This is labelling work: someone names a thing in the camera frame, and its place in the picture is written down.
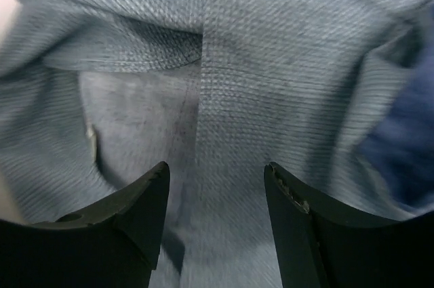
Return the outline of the blue patterned pillowcase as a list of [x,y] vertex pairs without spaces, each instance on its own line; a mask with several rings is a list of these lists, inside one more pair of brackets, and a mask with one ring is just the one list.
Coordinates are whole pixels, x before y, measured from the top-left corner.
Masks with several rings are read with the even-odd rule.
[[433,0],[18,0],[1,173],[30,222],[172,170],[152,287],[280,287],[263,167],[433,208]]

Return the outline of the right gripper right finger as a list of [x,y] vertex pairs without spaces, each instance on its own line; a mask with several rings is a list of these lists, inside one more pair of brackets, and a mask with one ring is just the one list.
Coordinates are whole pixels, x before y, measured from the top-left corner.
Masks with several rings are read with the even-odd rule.
[[284,287],[433,286],[433,213],[378,217],[276,163],[264,168],[264,185]]

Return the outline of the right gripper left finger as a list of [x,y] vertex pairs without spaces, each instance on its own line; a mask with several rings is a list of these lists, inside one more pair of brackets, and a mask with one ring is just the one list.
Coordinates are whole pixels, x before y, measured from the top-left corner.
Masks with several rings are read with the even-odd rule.
[[2,287],[148,287],[157,267],[170,169],[55,222],[1,221]]

